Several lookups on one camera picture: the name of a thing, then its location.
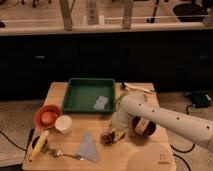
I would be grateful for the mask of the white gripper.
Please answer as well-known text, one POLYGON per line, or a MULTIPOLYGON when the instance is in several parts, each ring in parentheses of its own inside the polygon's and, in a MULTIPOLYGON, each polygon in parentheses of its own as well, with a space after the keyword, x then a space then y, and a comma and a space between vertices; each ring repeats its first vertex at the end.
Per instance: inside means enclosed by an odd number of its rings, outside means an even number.
POLYGON ((120 139, 122 136, 125 135, 131 121, 131 115, 121 111, 117 111, 111 117, 108 130, 115 134, 115 139, 120 139))

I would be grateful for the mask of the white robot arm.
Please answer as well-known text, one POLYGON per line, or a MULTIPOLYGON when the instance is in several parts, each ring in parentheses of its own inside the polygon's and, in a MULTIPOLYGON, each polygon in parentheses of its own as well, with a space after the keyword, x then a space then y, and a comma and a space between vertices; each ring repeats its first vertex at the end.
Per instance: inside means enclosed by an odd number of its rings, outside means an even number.
POLYGON ((134 117, 150 120, 213 153, 213 121, 154 106, 135 92, 121 98, 110 126, 115 132, 124 132, 134 117))

